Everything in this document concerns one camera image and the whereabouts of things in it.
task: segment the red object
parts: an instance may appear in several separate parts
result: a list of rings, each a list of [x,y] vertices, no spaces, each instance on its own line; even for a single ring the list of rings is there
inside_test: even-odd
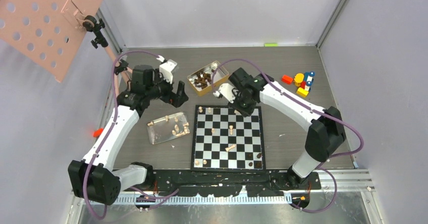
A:
[[[104,130],[103,128],[100,128],[100,129],[96,130],[94,132],[93,136],[94,137],[99,137],[101,135],[101,133],[102,133],[103,130]]]
[[[290,76],[284,75],[282,76],[282,82],[286,83],[286,84],[291,84],[293,83],[293,78],[291,78]]]

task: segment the circular hole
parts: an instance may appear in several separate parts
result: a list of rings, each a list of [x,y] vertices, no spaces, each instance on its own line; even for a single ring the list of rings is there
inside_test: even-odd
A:
[[[15,32],[12,37],[15,41],[18,41],[21,39],[21,34],[19,32]]]
[[[22,23],[24,24],[24,26],[30,25],[30,18],[28,17],[22,18]]]
[[[34,44],[33,43],[29,43],[29,44],[27,44],[27,49],[29,50],[29,51],[33,51],[34,50]]]
[[[49,16],[44,16],[44,17],[43,17],[43,21],[44,21],[45,23],[49,23],[49,21],[50,21],[50,17],[49,17]]]
[[[36,2],[33,2],[33,3],[31,4],[31,8],[32,8],[34,11],[38,11],[38,10],[39,10],[39,5],[38,5]]]
[[[14,12],[15,11],[15,5],[12,2],[9,2],[6,7],[8,8],[8,11]]]
[[[41,37],[42,34],[43,34],[43,32],[41,31],[41,29],[36,30],[36,36]]]

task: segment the white wall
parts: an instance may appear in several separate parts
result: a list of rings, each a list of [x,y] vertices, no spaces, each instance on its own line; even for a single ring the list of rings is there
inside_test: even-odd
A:
[[[388,223],[426,223],[428,0],[349,0],[321,48]],[[355,137],[348,133],[351,144]]]
[[[339,0],[105,0],[127,47],[317,43]]]
[[[0,223],[62,224],[67,168],[94,143],[112,62],[87,34],[62,83],[0,39]]]

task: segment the gray wooden table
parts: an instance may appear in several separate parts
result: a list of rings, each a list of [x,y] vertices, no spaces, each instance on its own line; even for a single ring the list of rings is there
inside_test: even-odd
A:
[[[186,81],[187,76],[213,61],[226,61],[243,58],[258,64],[265,73],[281,81],[283,74],[294,77],[297,73],[315,71],[312,90],[307,101],[325,108],[335,105],[326,73],[319,54],[313,46],[299,47],[214,47],[214,48],[157,48],[149,51],[161,54],[166,59],[173,59],[179,64],[179,70],[174,74],[174,80],[186,83],[186,93],[189,101],[180,108],[174,108],[160,100],[150,103],[142,118],[131,130],[116,159],[115,168],[127,167],[133,161],[153,165],[155,169],[189,169],[192,149],[192,134],[151,145],[148,141],[147,122],[162,116],[184,112],[190,126],[193,125],[196,104],[227,104],[225,99],[217,99],[212,94],[202,97],[196,95]],[[144,54],[128,56],[127,62],[133,68],[136,65],[148,64],[157,67],[158,61]],[[226,69],[232,73],[239,67],[253,76],[258,73],[250,65],[242,62],[232,62]],[[285,85],[291,92],[296,91],[294,85]],[[280,113],[278,110],[261,105],[265,141],[266,165],[269,169],[287,169],[304,150],[306,133],[300,126]],[[347,143],[336,152],[348,151]],[[352,168],[349,156],[337,157],[324,165],[328,168]]]

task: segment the robotic arm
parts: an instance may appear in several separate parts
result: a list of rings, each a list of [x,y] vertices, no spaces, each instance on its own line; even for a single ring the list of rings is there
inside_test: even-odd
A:
[[[132,71],[131,87],[117,97],[118,117],[112,116],[107,126],[115,124],[111,132],[104,130],[95,145],[81,161],[73,160],[69,167],[73,192],[83,198],[83,178],[87,168],[90,168],[87,192],[89,200],[111,205],[119,193],[131,186],[139,185],[147,188],[154,183],[153,167],[139,162],[133,162],[127,168],[113,171],[116,156],[132,127],[138,122],[144,110],[152,99],[160,99],[174,107],[180,107],[189,97],[184,92],[184,82],[178,83],[177,93],[173,93],[173,72],[177,63],[163,60],[159,69],[148,65],[139,65]],[[92,156],[96,153],[104,137],[108,134],[101,151],[94,163],[89,166]]]
[[[273,78],[269,76],[268,78],[281,92],[287,93],[300,103],[341,119],[340,112],[335,107],[324,109],[313,105],[283,88]],[[287,171],[287,181],[291,187],[298,188],[304,184],[309,174],[320,163],[327,161],[329,156],[346,140],[342,125],[314,114],[284,96],[273,88],[261,74],[252,77],[239,68],[229,77],[229,80],[232,84],[222,84],[214,95],[218,98],[226,98],[229,101],[229,107],[237,110],[242,116],[251,115],[255,105],[262,102],[287,115],[307,132],[305,151]]]

